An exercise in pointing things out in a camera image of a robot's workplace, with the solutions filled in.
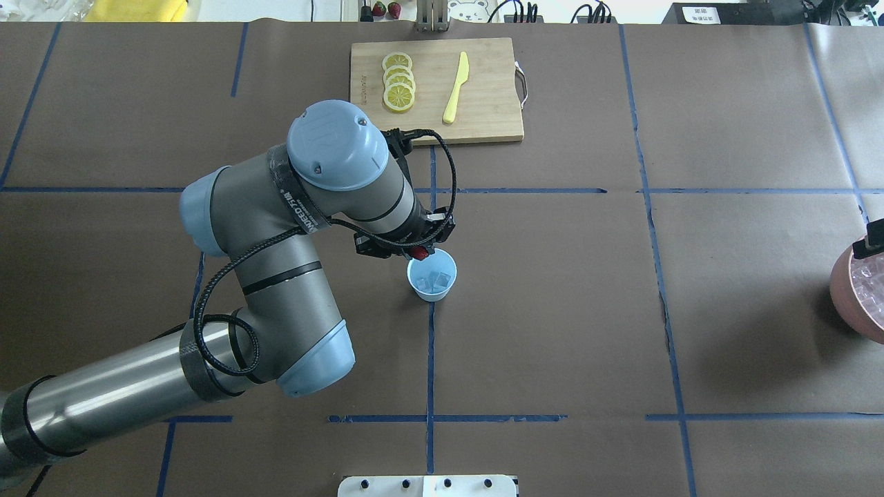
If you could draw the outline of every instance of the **yellow cloth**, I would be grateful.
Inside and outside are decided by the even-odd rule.
[[[86,21],[177,22],[186,9],[185,0],[95,0]]]

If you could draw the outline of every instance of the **cutting board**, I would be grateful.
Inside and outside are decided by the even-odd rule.
[[[469,58],[469,80],[461,87],[457,119],[442,122],[442,112],[457,74],[461,52]],[[381,62],[390,52],[405,52],[414,63],[415,105],[401,114],[384,107]],[[365,110],[382,130],[429,128],[449,143],[520,141],[525,136],[515,91],[511,38],[354,43],[350,54],[350,102]],[[432,138],[415,144],[432,144]]]

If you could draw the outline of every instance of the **stack of lemon slices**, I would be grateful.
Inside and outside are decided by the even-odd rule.
[[[393,52],[384,57],[384,105],[393,112],[405,112],[415,105],[415,75],[407,53]]]

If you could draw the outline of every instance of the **knife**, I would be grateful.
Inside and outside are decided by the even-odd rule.
[[[461,61],[457,65],[457,76],[454,77],[454,88],[451,90],[451,97],[448,98],[448,105],[442,114],[442,121],[446,124],[454,122],[457,116],[457,100],[461,96],[461,85],[467,82],[469,78],[469,59],[467,52],[461,52]]]

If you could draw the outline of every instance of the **light blue cup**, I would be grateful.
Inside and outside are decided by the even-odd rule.
[[[442,300],[457,279],[457,264],[447,252],[439,248],[422,261],[412,259],[405,271],[408,283],[417,295],[427,302]]]

